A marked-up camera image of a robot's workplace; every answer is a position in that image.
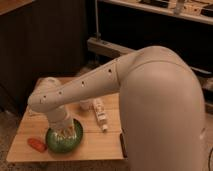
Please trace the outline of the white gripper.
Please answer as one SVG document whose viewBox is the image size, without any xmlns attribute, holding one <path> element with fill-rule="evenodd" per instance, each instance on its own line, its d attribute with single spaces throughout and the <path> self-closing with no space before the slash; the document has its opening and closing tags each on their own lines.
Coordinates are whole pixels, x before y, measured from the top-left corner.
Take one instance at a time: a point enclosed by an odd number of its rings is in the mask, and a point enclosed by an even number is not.
<svg viewBox="0 0 213 171">
<path fill-rule="evenodd" d="M 72 138 L 74 136 L 74 123 L 72 119 L 60 122 L 51 122 L 50 128 L 53 130 L 53 135 L 59 140 Z"/>
</svg>

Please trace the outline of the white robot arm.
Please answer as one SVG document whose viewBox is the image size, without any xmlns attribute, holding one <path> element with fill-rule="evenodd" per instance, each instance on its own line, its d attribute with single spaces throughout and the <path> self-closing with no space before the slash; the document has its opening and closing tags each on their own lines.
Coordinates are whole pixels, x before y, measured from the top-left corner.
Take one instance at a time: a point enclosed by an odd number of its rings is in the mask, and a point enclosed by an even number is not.
<svg viewBox="0 0 213 171">
<path fill-rule="evenodd" d="M 149 46 L 123 55 L 64 85 L 42 81 L 28 105 L 64 128 L 60 106 L 112 93 L 119 94 L 131 171 L 202 171 L 202 88 L 191 68 L 166 47 Z"/>
</svg>

